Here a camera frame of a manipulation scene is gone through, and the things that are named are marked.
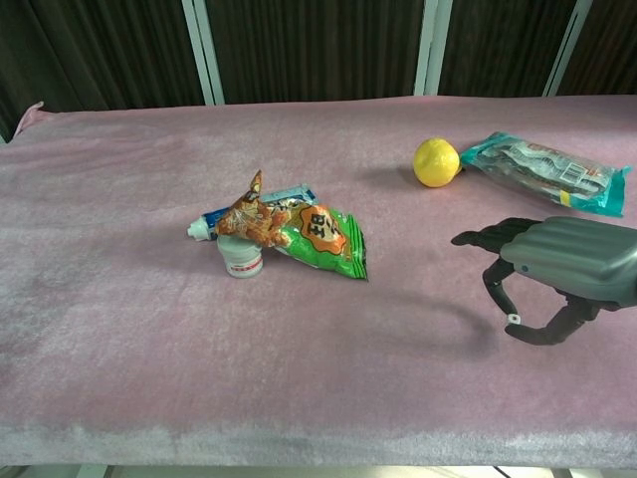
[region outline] teal plastic package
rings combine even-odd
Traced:
[[[495,132],[460,155],[505,185],[533,191],[580,211],[622,217],[626,175],[632,169],[606,166],[506,132]]]

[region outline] toothpaste tube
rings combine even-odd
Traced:
[[[314,204],[317,197],[307,184],[300,184],[299,186],[261,196],[263,202],[273,206],[276,206],[280,201],[288,199],[297,199],[308,204]],[[221,219],[221,216],[223,216],[228,209],[230,209],[230,207],[224,207],[223,209],[217,209],[216,211],[206,212],[201,215],[196,221],[190,224],[187,231],[188,236],[197,241],[216,240],[217,235],[214,233],[215,224],[217,224],[217,221]]]

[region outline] chip bag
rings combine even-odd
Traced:
[[[463,166],[498,182],[539,193],[563,206],[622,217],[626,174],[579,156],[495,132],[460,155]]]
[[[250,190],[217,221],[216,234],[250,239],[310,266],[367,279],[363,235],[352,215],[297,198],[264,203],[261,184],[259,171]]]

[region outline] floor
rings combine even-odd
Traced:
[[[548,468],[502,467],[511,478],[553,478]],[[43,465],[26,469],[3,469],[0,478],[76,478],[80,466]],[[80,478],[91,478],[91,469],[82,470]],[[571,470],[573,478],[637,478],[637,470]],[[198,466],[114,466],[107,478],[504,478],[493,467],[198,467]]]

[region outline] green snack bag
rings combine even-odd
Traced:
[[[352,215],[297,198],[264,203],[261,183],[259,171],[250,190],[217,222],[216,234],[243,237],[318,269],[367,279],[363,235]]]

